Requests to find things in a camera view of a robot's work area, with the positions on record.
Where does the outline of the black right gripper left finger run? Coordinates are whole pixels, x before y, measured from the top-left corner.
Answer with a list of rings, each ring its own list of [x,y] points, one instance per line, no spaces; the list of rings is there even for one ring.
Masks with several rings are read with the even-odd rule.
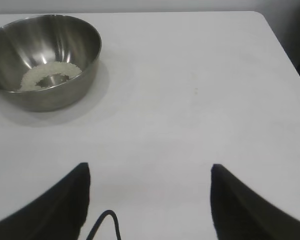
[[[0,240],[76,240],[88,215],[91,175],[86,162],[35,200],[0,220]]]

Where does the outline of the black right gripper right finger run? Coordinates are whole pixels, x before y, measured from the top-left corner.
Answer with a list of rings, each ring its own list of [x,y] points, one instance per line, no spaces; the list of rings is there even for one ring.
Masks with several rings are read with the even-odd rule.
[[[300,240],[300,220],[265,200],[221,164],[211,168],[210,208],[219,240]]]

